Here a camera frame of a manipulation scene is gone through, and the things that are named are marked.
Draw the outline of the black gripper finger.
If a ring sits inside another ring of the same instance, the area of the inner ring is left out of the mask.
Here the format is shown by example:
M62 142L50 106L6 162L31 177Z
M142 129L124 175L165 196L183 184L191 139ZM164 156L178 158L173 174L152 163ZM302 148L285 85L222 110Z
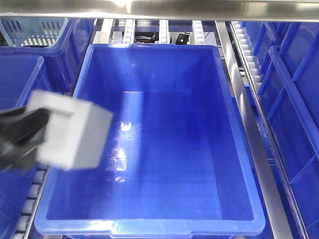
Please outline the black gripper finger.
M29 171L35 167L37 147L44 142L50 111L26 107L0 112L0 170Z

